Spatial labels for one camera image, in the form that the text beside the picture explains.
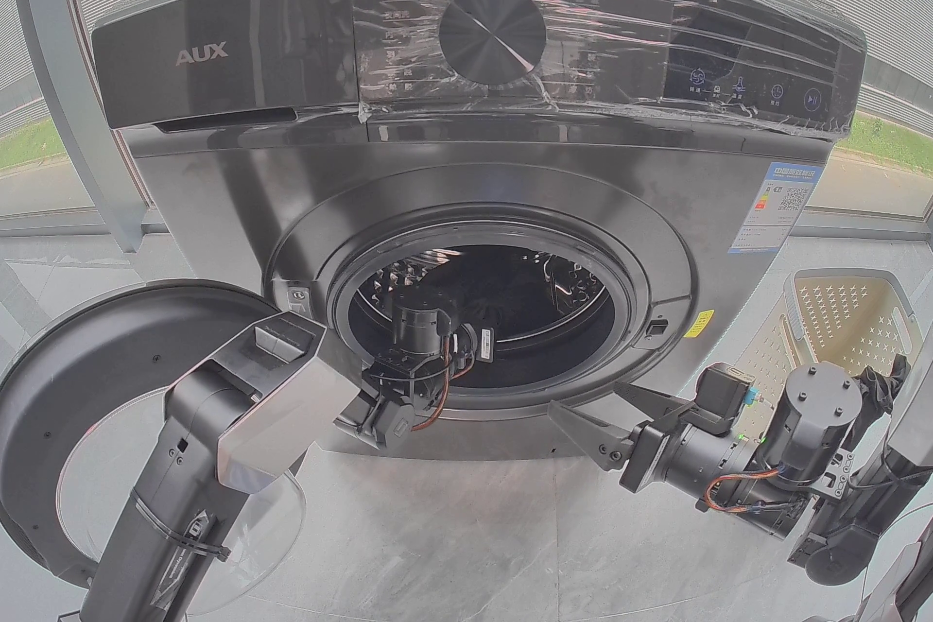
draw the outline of energy label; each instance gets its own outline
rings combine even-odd
[[[780,249],[822,173],[822,166],[772,163],[729,253]]]

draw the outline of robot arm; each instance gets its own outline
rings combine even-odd
[[[933,336],[911,376],[902,356],[890,377],[869,369],[852,379],[831,363],[800,367],[757,444],[733,431],[751,401],[750,381],[722,363],[701,374],[692,401],[619,384],[616,394],[651,418],[630,432],[556,402],[549,414],[601,468],[623,470],[632,492],[667,482],[700,510],[734,514],[781,538],[814,501],[788,561],[835,586],[868,567],[880,536],[933,474],[931,369]],[[850,449],[882,413],[892,416],[887,434],[855,471]],[[842,622],[912,622],[931,593],[933,522]]]
[[[430,289],[397,294],[395,344],[366,370],[324,325],[287,311],[247,327],[174,383],[155,449],[74,622],[177,622],[250,494],[332,422],[391,451],[439,414],[478,335]]]
[[[394,343],[365,369],[336,333],[287,311],[247,327],[174,383],[84,605],[61,619],[182,619],[209,563],[227,558],[224,541],[248,495],[297,464],[332,422],[391,452],[437,418],[452,379],[492,354],[492,330],[463,323],[444,292],[400,289],[391,313]],[[618,384],[616,394],[648,418],[630,431],[557,402],[549,414],[602,469],[622,471],[632,492],[667,482],[702,511],[781,538],[815,498],[789,561],[834,585],[868,566],[881,533],[933,472],[925,415],[933,339],[926,347],[921,376],[908,377],[902,359],[892,377],[854,380],[832,363],[796,369],[758,440],[735,428],[754,382],[722,363],[701,373],[692,400]],[[893,411],[890,433],[856,473],[851,449],[883,411]],[[913,620],[933,590],[931,536],[933,527],[905,548],[852,619]]]

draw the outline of black fabric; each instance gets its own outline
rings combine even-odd
[[[862,391],[862,411],[858,413],[852,429],[846,435],[843,448],[851,451],[864,437],[869,427],[881,415],[890,415],[894,408],[894,399],[904,385],[907,374],[911,371],[907,358],[894,356],[891,375],[883,376],[870,365],[857,377],[858,387]]]

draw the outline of rotary knob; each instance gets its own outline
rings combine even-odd
[[[503,86],[541,62],[548,29],[532,0],[451,0],[439,40],[455,72],[484,86]]]

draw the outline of laundry basket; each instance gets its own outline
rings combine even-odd
[[[898,279],[878,269],[801,269],[735,367],[755,377],[760,401],[736,423],[741,437],[760,441],[787,376],[806,363],[835,363],[857,376],[870,365],[891,371],[901,353],[913,364],[923,335]]]

